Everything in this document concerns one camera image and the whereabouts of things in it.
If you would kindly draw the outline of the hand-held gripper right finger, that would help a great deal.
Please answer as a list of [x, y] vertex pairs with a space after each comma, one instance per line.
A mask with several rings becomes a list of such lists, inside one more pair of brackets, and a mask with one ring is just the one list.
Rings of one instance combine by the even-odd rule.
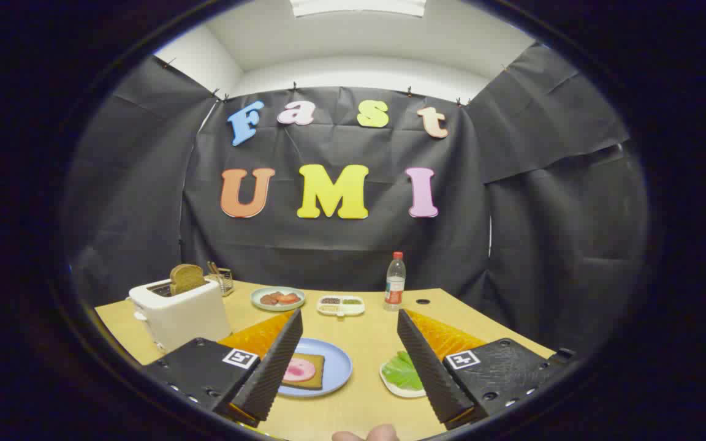
[[408, 309], [398, 313], [397, 333], [448, 430], [520, 404], [576, 360], [566, 348], [546, 358], [510, 338], [484, 342]]

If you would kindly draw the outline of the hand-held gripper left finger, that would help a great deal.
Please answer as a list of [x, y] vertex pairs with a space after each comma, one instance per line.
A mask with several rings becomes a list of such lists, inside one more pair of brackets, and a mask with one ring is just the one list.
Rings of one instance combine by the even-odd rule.
[[294, 309], [219, 342], [191, 339], [143, 371], [191, 404], [255, 428], [269, 416], [302, 334]]

